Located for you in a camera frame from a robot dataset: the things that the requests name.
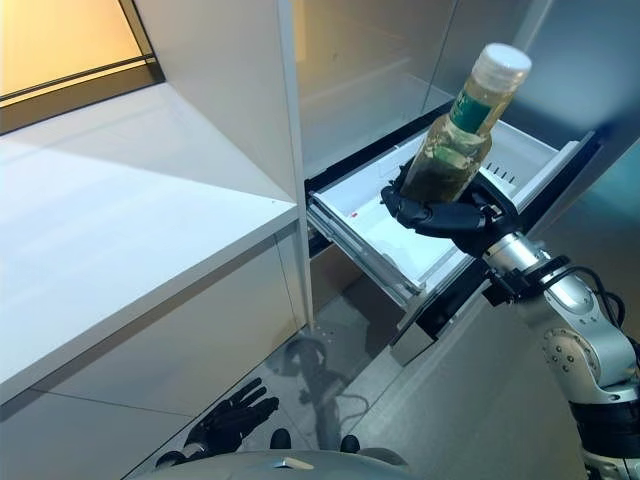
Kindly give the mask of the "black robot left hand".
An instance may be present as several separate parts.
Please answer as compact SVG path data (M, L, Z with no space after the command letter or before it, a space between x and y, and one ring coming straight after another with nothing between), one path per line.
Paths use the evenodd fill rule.
M183 449L209 456L235 452L278 407L279 399L267 397L267 388L257 377L204 416L189 432Z

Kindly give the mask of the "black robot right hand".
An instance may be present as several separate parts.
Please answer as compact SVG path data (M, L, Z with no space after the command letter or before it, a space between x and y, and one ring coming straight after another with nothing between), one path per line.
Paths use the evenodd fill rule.
M404 228L418 235L451 240L462 252L482 257L503 237L521 229L513 202L482 173L456 202L420 204L400 193L407 166L381 190L381 203Z

